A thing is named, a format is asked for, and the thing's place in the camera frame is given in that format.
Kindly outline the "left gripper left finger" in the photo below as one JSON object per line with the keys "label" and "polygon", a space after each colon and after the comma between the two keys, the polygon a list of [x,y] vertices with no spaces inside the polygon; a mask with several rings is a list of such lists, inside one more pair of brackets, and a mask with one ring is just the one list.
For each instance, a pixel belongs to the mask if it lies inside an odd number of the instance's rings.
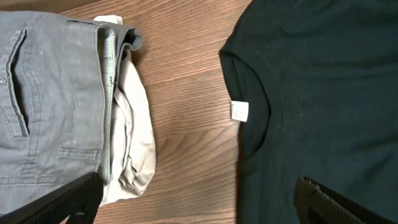
{"label": "left gripper left finger", "polygon": [[103,198],[97,172],[84,176],[1,217],[7,224],[92,224]]}

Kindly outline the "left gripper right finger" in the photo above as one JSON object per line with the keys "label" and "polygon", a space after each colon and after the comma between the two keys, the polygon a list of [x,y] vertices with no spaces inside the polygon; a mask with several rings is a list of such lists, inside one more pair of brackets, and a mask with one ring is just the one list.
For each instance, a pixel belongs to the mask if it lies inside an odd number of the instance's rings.
{"label": "left gripper right finger", "polygon": [[296,181],[294,206],[301,224],[395,224],[308,177]]}

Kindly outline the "black t-shirt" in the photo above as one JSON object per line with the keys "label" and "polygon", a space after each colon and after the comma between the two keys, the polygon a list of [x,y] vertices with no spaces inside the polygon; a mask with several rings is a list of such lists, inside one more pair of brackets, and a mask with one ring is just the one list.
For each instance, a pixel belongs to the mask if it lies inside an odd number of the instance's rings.
{"label": "black t-shirt", "polygon": [[396,1],[253,1],[220,61],[249,105],[239,223],[298,223],[304,176],[397,221]]}

